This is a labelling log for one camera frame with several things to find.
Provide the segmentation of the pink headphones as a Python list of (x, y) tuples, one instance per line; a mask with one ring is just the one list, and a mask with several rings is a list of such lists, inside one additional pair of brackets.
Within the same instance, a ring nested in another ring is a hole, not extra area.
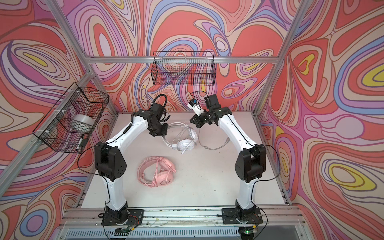
[[(145, 170), (155, 167), (155, 172), (151, 180), (146, 179)], [(150, 156), (145, 158), (138, 167), (137, 179), (140, 184), (157, 188), (164, 187), (174, 181), (174, 174), (177, 173), (175, 165), (165, 157)]]

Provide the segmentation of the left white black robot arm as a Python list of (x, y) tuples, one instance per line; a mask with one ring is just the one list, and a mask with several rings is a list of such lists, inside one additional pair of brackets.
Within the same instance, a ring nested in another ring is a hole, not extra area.
[(123, 152), (144, 131), (152, 137), (165, 136), (168, 130), (164, 94), (155, 97), (148, 110), (138, 110), (131, 121), (107, 142), (95, 145), (95, 169), (105, 179), (108, 194), (102, 224), (124, 225), (130, 218), (128, 203), (123, 193), (123, 179), (127, 163)]

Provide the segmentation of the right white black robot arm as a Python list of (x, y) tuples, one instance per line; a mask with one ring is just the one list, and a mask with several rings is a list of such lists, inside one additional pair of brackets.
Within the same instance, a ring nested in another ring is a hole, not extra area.
[(235, 172), (241, 181), (238, 198), (235, 201), (234, 213), (222, 214), (225, 221), (233, 218), (240, 223), (249, 222), (260, 211), (253, 203), (253, 195), (257, 181), (261, 179), (267, 166), (266, 147), (258, 145), (241, 128), (234, 114), (228, 107), (222, 107), (216, 95), (205, 97), (207, 110), (204, 110), (197, 99), (192, 98), (189, 109), (195, 112), (190, 119), (198, 129), (205, 124), (217, 125), (228, 136), (238, 152)]

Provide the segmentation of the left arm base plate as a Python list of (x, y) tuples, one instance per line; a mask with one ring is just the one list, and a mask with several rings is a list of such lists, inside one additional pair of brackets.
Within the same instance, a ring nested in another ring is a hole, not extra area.
[(143, 222), (143, 209), (128, 209), (114, 211), (106, 209), (102, 217), (102, 226), (137, 227)]

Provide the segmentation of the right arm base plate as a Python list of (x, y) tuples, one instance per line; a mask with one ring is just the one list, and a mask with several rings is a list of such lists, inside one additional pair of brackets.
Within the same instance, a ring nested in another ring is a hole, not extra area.
[(222, 218), (225, 225), (234, 224), (253, 224), (258, 226), (263, 223), (262, 214), (259, 208), (242, 210), (241, 208), (223, 208), (221, 214), (217, 216)]

